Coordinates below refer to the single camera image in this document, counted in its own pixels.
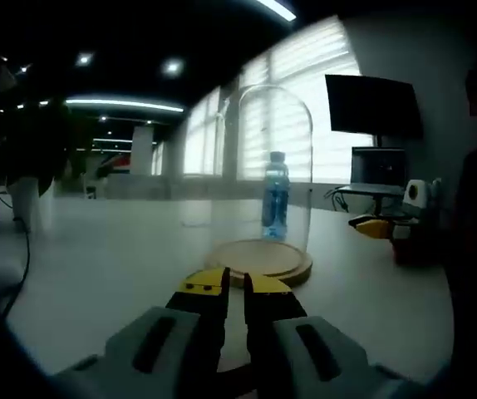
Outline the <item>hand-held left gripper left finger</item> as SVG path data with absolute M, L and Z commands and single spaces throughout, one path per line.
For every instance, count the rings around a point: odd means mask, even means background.
M 184 398 L 214 379 L 225 340 L 230 271 L 200 270 L 92 355 L 55 375 L 64 398 Z

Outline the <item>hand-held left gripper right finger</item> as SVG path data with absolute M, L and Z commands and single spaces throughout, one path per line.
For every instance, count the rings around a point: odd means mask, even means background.
M 366 350 L 309 316 L 277 278 L 245 274 L 244 316 L 253 387 L 260 398 L 422 398 L 424 388 L 372 365 Z

